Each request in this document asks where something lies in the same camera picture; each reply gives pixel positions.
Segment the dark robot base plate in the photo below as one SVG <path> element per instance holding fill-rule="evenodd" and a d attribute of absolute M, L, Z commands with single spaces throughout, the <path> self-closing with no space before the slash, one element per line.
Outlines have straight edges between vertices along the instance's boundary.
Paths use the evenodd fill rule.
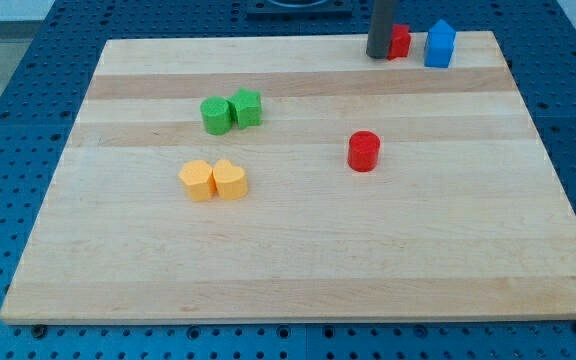
<path fill-rule="evenodd" d="M 350 16 L 353 11 L 352 0 L 247 0 L 245 5 L 248 19 L 303 18 L 317 15 Z"/>

